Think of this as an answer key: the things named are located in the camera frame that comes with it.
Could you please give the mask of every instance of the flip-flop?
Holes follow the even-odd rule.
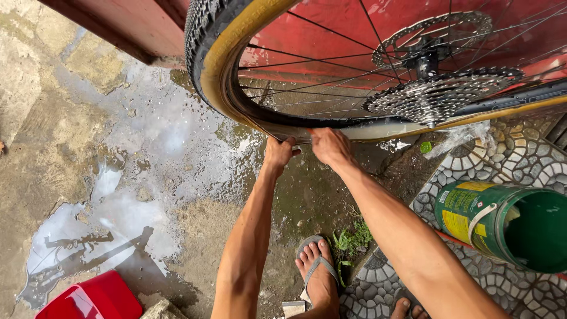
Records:
[[[308,246],[312,242],[314,242],[316,245],[318,245],[320,240],[324,240],[324,238],[319,236],[319,235],[313,235],[313,236],[305,239],[301,243],[301,245],[299,245],[299,248],[297,248],[297,255],[295,256],[296,259],[301,259],[299,257],[299,254],[303,251],[303,248],[305,246]],[[335,278],[335,281],[337,283],[337,286],[338,286],[338,275],[337,275],[337,272],[335,271],[335,268],[325,258],[323,258],[323,255],[319,254],[319,256],[315,259],[315,261],[313,261],[313,265],[311,265],[311,268],[309,268],[309,270],[307,271],[307,274],[305,275],[304,282],[305,282],[305,293],[307,294],[307,297],[309,297],[309,293],[307,292],[307,283],[309,282],[311,275],[313,274],[313,272],[315,271],[315,269],[317,268],[317,266],[319,264],[323,264],[323,266],[325,266],[325,268],[331,273],[331,275],[333,275],[333,277]]]
[[[410,305],[408,308],[408,312],[406,313],[406,316],[404,317],[405,319],[413,319],[412,317],[412,312],[413,312],[413,308],[416,305],[421,306],[421,309],[424,310],[424,312],[427,312],[424,308],[424,306],[419,302],[419,300],[417,300],[417,298],[411,293],[411,291],[409,291],[409,289],[407,288],[399,288],[396,293],[394,293],[393,299],[394,299],[394,306],[397,305],[397,302],[400,301],[400,299],[406,297],[407,299],[409,299]]]

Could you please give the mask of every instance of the mosaic tile floor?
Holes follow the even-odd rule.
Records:
[[[457,180],[545,187],[564,194],[565,155],[542,139],[542,133],[550,124],[545,118],[516,122],[512,126],[494,121],[491,132],[497,143],[496,150],[486,150],[480,140],[453,149],[410,208],[439,229],[433,214],[435,197],[444,185]],[[446,242],[474,280],[512,317],[565,319],[567,280],[556,275],[526,272],[481,256],[476,250]],[[403,282],[377,248],[340,297],[341,317],[389,318],[393,297],[401,287],[404,287]]]

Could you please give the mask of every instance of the bucket handle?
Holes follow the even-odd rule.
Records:
[[[486,206],[482,211],[480,211],[478,214],[476,214],[475,218],[473,218],[471,220],[471,224],[468,226],[468,242],[471,243],[471,246],[475,247],[475,244],[472,242],[472,233],[475,231],[475,227],[476,224],[479,223],[479,221],[486,215],[490,214],[492,211],[494,211],[496,208],[498,208],[498,204],[496,203],[492,203],[488,206]]]

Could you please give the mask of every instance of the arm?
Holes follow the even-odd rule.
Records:
[[[508,318],[432,228],[360,167],[341,132],[315,129],[312,138],[313,152],[343,179],[378,246],[432,318]]]
[[[225,244],[217,274],[211,318],[256,318],[260,280],[270,239],[272,200],[276,179],[300,150],[295,140],[268,138],[264,163],[240,216]]]

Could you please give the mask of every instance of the red container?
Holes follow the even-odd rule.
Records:
[[[50,301],[35,319],[138,319],[142,307],[116,270],[77,283]]]

